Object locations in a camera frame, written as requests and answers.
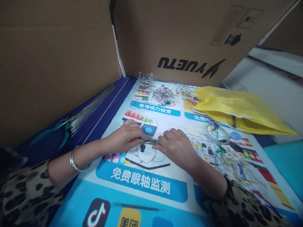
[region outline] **bundle of metal rods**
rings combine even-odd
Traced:
[[[100,104],[114,89],[115,87],[113,84],[105,88],[90,104],[88,104],[76,116],[68,120],[72,126],[72,133],[75,133],[83,125],[83,123],[91,116],[91,114],[100,106]]]

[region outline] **cardboard wall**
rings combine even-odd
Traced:
[[[218,86],[295,0],[118,0],[126,74]]]
[[[261,47],[303,56],[303,1],[285,17]]]
[[[0,1],[0,145],[20,144],[119,79],[109,1]]]

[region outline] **woman's hand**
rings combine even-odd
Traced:
[[[165,131],[163,135],[165,137],[158,137],[160,144],[152,148],[161,151],[180,168],[188,171],[193,162],[200,159],[189,138],[180,129],[172,128],[170,131]]]
[[[134,120],[127,120],[120,128],[102,139],[106,153],[126,152],[143,142],[144,132]]]

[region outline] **blue label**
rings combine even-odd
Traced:
[[[168,109],[168,108],[160,107],[160,106],[154,106],[154,105],[143,103],[143,102],[131,101],[130,105],[133,107],[140,108],[140,109],[147,109],[147,110],[151,110],[151,111],[155,111],[155,112],[159,112],[159,113],[163,113],[163,114],[181,116],[181,111],[179,111],[179,110]]]
[[[177,202],[186,202],[187,183],[157,174],[143,172],[117,163],[101,160],[96,176],[100,179],[124,185]]]
[[[196,120],[196,121],[205,122],[205,123],[209,123],[209,124],[214,123],[211,118],[205,117],[205,116],[202,116],[202,115],[199,115],[199,114],[184,112],[184,115],[185,115],[186,118],[188,118],[190,120]]]

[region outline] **leopard print sleeve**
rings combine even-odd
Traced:
[[[263,206],[240,184],[226,180],[228,189],[223,199],[204,201],[216,226],[291,226],[280,214]]]
[[[3,226],[45,226],[49,209],[63,203],[48,178],[49,161],[10,174],[0,192]]]

